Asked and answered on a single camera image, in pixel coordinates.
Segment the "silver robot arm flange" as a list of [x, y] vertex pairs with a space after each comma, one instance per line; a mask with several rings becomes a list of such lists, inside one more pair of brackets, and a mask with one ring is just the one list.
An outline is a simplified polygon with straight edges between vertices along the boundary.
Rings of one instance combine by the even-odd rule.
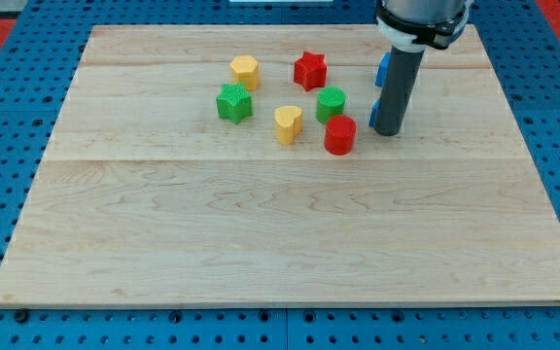
[[406, 53], [446, 50], [463, 33], [473, 0], [377, 0], [378, 31]]

